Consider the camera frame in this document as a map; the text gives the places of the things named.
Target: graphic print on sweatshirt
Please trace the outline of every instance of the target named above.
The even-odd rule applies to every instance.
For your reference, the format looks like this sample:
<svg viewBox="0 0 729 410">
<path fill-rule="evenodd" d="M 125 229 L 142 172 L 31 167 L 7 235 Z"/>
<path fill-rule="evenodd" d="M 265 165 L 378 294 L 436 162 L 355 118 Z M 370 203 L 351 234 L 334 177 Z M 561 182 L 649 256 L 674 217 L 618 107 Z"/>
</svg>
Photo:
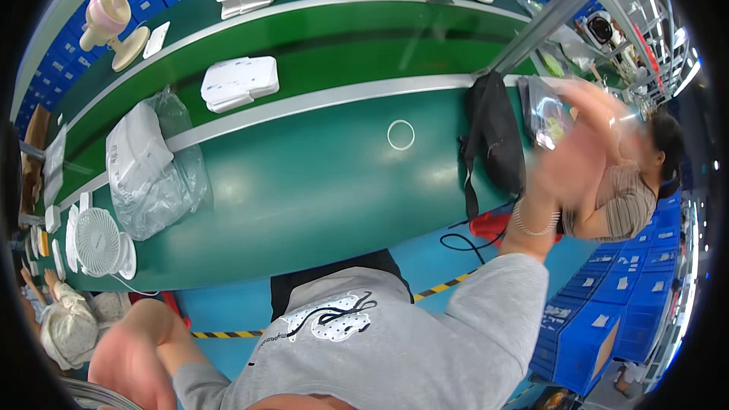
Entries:
<svg viewBox="0 0 729 410">
<path fill-rule="evenodd" d="M 294 342 L 306 323 L 311 324 L 311 333 L 316 338 L 333 342 L 348 339 L 355 332 L 363 332 L 369 328 L 370 320 L 369 314 L 362 311 L 377 306 L 377 301 L 369 299 L 369 296 L 372 296 L 371 291 L 365 291 L 364 296 L 342 293 L 285 314 L 281 319 L 289 324 L 287 337 Z"/>
</svg>

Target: fan grille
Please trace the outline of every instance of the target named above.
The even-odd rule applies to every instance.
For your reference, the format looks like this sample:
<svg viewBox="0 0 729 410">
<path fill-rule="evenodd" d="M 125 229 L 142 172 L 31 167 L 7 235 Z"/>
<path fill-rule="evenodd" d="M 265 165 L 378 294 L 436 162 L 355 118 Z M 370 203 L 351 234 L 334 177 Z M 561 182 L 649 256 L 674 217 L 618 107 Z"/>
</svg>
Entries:
<svg viewBox="0 0 729 410">
<path fill-rule="evenodd" d="M 109 211 L 91 207 L 79 214 L 75 242 L 79 261 L 89 276 L 99 278 L 116 272 L 119 229 Z"/>
</svg>

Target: pink desk fan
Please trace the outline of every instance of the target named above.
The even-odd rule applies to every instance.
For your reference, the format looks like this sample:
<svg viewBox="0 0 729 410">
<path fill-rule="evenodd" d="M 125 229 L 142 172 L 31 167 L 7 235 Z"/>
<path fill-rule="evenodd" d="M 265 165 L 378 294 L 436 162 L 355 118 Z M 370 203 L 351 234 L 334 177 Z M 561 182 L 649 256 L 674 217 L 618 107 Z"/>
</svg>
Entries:
<svg viewBox="0 0 729 410">
<path fill-rule="evenodd" d="M 132 11 L 127 0 L 91 0 L 86 7 L 87 28 L 79 41 L 81 49 L 111 46 L 116 53 L 112 69 L 115 72 L 122 71 L 141 53 L 150 39 L 150 29 L 139 27 L 123 42 L 119 41 L 118 35 L 124 32 L 131 17 Z"/>
</svg>

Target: white plastic bag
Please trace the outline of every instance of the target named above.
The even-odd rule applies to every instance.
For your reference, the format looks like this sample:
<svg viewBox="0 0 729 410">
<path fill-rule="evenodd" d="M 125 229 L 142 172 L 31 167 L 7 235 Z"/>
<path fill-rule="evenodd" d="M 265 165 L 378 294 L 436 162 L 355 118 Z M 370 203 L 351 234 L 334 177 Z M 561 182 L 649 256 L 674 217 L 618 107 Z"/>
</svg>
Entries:
<svg viewBox="0 0 729 410">
<path fill-rule="evenodd" d="M 60 187 L 63 185 L 63 158 L 66 154 L 66 124 L 60 127 L 58 135 L 45 150 L 46 161 L 43 165 L 43 206 L 48 208 L 55 204 Z"/>
<path fill-rule="evenodd" d="M 136 105 L 106 138 L 114 212 L 135 241 L 195 212 L 208 189 L 200 146 L 172 154 L 164 142 L 191 128 L 187 108 L 167 86 Z"/>
</svg>

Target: bracelet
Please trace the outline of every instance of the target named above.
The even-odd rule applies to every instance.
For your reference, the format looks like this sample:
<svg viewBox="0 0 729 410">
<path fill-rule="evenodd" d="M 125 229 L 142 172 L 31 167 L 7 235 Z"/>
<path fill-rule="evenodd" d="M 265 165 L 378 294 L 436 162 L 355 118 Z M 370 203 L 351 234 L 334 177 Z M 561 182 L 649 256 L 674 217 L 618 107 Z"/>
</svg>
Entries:
<svg viewBox="0 0 729 410">
<path fill-rule="evenodd" d="M 560 211 L 555 211 L 552 214 L 552 218 L 549 221 L 549 224 L 547 225 L 547 228 L 545 228 L 542 232 L 534 233 L 532 230 L 526 228 L 523 223 L 521 223 L 521 216 L 520 216 L 520 208 L 521 208 L 521 202 L 524 201 L 524 198 L 519 199 L 514 205 L 514 213 L 512 215 L 512 219 L 514 220 L 514 225 L 516 228 L 524 233 L 528 234 L 529 236 L 544 236 L 545 234 L 551 232 L 556 226 L 557 222 L 559 222 L 560 217 Z"/>
</svg>

